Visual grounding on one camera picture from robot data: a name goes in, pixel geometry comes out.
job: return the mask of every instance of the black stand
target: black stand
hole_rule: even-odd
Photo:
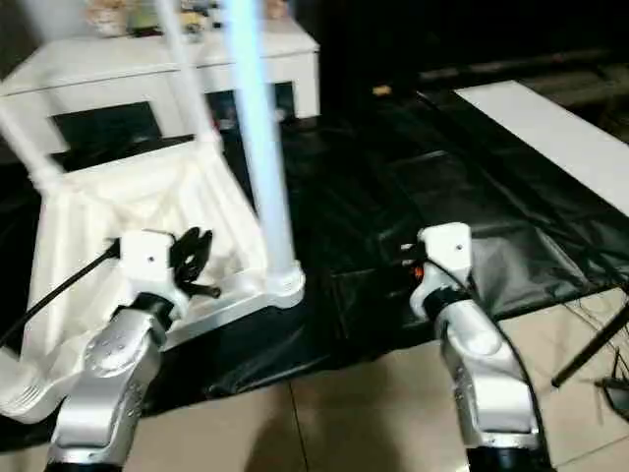
[[[584,347],[570,363],[561,369],[561,371],[550,381],[552,386],[559,388],[568,379],[583,367],[590,359],[592,359],[600,349],[605,346],[618,331],[623,329],[629,323],[629,304],[622,307],[620,312],[611,319],[611,321],[599,331],[590,343]]]

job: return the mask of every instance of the light blue pole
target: light blue pole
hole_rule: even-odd
[[[299,266],[293,251],[279,133],[261,58],[261,3],[259,0],[228,0],[225,2],[226,26],[234,61],[238,119],[268,251],[269,275],[282,279],[290,278]]]

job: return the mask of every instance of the robotic arm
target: robotic arm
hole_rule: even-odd
[[[150,231],[121,238],[121,267],[137,292],[87,345],[85,368],[64,401],[49,449],[49,472],[122,470],[142,413],[144,394],[160,367],[166,331],[188,309],[189,295],[218,296],[192,282],[209,256],[211,233],[180,240]]]
[[[551,471],[542,417],[517,351],[472,299],[468,225],[449,223],[419,235],[422,282],[411,307],[433,323],[454,381],[459,426],[471,471]]]

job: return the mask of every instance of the metal rod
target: metal rod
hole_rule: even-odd
[[[281,277],[295,269],[296,261],[279,133],[261,58],[261,2],[238,0],[226,4],[234,61],[232,77],[236,82],[236,106],[247,167],[268,252],[268,271],[270,275]]]
[[[629,323],[629,304],[622,307],[620,312],[606,324],[570,363],[565,366],[550,381],[552,386],[559,388],[568,379],[576,374],[590,359],[592,359],[600,349],[605,346],[618,331]]]

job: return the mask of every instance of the wall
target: wall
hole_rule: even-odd
[[[20,0],[41,41],[90,34],[85,0]]]

